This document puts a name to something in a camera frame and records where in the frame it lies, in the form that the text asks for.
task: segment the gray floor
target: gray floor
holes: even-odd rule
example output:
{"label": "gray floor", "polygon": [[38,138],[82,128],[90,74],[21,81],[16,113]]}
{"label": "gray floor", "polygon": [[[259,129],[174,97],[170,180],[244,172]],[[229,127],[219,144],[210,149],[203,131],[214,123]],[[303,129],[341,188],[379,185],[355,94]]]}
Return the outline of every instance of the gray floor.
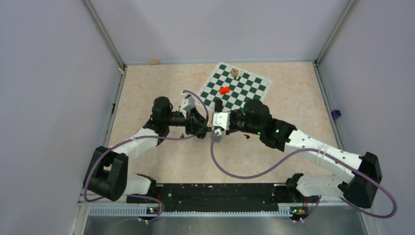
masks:
{"label": "gray floor", "polygon": [[146,225],[125,217],[90,216],[84,235],[367,235],[361,216],[349,207],[317,208],[304,224],[276,217],[166,217]]}

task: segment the gray wall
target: gray wall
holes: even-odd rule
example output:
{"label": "gray wall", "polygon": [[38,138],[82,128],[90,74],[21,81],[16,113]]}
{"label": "gray wall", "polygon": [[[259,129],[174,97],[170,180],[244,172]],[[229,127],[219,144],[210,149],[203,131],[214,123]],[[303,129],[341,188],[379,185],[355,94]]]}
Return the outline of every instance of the gray wall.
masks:
{"label": "gray wall", "polygon": [[68,234],[117,78],[81,1],[1,1],[1,234]]}
{"label": "gray wall", "polygon": [[92,0],[127,64],[314,60],[348,0]]}
{"label": "gray wall", "polygon": [[[415,133],[415,1],[362,0],[322,65],[350,151],[380,158],[386,187],[398,201],[386,234],[413,234]],[[375,204],[391,211],[381,192]]]}

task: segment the brown round object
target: brown round object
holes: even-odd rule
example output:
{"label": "brown round object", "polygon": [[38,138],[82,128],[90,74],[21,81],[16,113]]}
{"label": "brown round object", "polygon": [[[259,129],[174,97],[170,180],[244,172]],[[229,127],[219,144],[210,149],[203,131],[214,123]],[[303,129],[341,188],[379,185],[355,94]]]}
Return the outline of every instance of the brown round object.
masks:
{"label": "brown round object", "polygon": [[238,70],[236,70],[236,69],[232,69],[232,70],[231,70],[231,76],[232,76],[232,77],[236,77],[236,76],[238,76],[238,73],[239,73],[239,71],[238,71]]}

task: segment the orange block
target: orange block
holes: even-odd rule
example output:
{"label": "orange block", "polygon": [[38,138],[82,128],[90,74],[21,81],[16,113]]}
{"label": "orange block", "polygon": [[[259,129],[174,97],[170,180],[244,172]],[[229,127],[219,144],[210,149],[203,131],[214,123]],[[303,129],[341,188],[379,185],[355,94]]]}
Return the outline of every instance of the orange block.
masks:
{"label": "orange block", "polygon": [[221,89],[219,89],[219,93],[220,93],[220,94],[226,94],[226,93],[228,93],[229,91],[231,91],[231,90],[229,89],[229,87],[222,87]]}

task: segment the chessboard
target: chessboard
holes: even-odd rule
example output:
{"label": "chessboard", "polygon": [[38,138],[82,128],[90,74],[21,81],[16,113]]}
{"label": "chessboard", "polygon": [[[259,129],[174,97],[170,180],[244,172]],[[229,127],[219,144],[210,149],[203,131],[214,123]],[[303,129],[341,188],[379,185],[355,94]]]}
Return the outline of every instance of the chessboard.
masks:
{"label": "chessboard", "polygon": [[[237,69],[240,72],[238,80],[232,77],[232,69]],[[244,107],[245,103],[251,99],[263,101],[271,84],[272,81],[266,77],[220,62],[199,90],[198,96],[212,111],[215,107],[215,101],[221,99],[224,106],[223,111],[227,112]],[[226,86],[231,91],[221,95],[219,89]]]}

